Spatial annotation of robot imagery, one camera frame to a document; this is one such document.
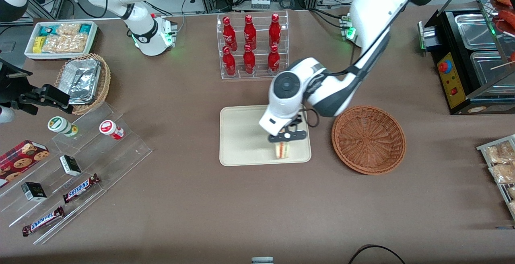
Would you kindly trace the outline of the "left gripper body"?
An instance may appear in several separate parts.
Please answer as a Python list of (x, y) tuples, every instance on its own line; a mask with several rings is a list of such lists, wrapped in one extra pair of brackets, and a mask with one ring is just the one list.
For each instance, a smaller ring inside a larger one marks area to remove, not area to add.
[(279, 132), (290, 125), (298, 116), (303, 105), (268, 105), (259, 120), (259, 125), (268, 134), (277, 136)]

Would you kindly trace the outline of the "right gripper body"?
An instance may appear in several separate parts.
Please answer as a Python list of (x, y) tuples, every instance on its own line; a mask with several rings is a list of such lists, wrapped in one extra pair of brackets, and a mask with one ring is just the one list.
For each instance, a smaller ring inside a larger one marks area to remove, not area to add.
[(21, 110), (28, 114), (37, 114), (38, 108), (34, 105), (40, 101), (40, 88), (32, 86), (28, 77), (33, 72), (0, 59), (0, 103), (7, 108)]

